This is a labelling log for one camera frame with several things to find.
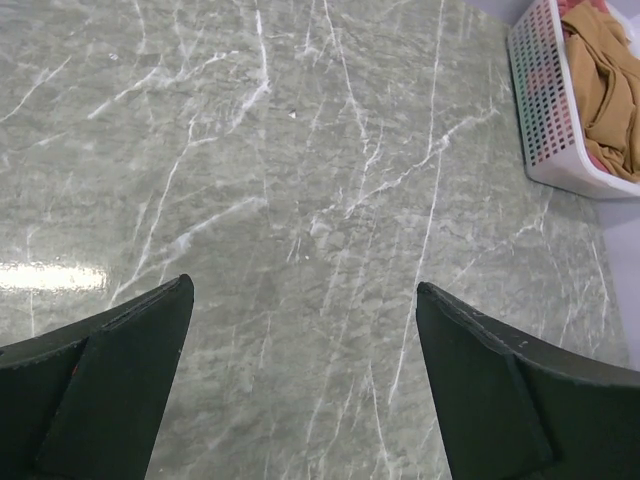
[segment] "black object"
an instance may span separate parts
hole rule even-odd
[[[557,348],[428,283],[416,317],[454,480],[640,479],[640,373]]]
[[[0,479],[143,479],[192,308],[182,275],[4,347]]]

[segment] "pink cloth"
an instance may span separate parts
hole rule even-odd
[[[573,7],[577,7],[582,2],[590,1],[594,8],[597,8],[602,13],[609,13],[607,8],[607,2],[605,0],[558,0],[558,10],[560,16],[563,17],[565,13],[571,10]]]

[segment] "brown cloth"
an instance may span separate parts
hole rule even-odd
[[[640,60],[623,27],[583,2],[562,23],[587,149],[613,175],[640,182]]]

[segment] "white plastic basket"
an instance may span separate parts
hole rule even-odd
[[[598,170],[587,154],[557,0],[535,0],[508,46],[527,175],[591,198],[640,197],[640,184]]]

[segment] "marble floor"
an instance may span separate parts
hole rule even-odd
[[[420,280],[627,364],[594,206],[525,178],[461,0],[0,12],[0,344],[196,285],[148,479],[450,478]]]

